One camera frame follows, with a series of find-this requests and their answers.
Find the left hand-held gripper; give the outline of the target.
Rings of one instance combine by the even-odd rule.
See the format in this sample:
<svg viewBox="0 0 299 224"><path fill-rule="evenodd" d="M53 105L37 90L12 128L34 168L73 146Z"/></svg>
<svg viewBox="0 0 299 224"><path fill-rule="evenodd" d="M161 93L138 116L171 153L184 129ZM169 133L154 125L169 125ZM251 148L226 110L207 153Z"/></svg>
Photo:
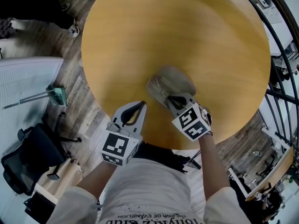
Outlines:
<svg viewBox="0 0 299 224"><path fill-rule="evenodd" d="M116 110L100 139L100 153L104 161L125 166L136 153L145 119L145 101L128 103Z"/></svg>

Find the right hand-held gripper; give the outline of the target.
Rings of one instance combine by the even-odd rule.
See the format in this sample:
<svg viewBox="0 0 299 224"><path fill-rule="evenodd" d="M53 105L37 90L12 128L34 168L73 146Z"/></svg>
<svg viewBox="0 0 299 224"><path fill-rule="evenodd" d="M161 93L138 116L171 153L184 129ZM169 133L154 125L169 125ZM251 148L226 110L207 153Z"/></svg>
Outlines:
<svg viewBox="0 0 299 224"><path fill-rule="evenodd" d="M187 92L173 93L166 99L167 107L173 116L178 116L172 121L173 125L191 141L196 141L211 131L206 110L195 102L194 97ZM188 103L193 105L185 110Z"/></svg>

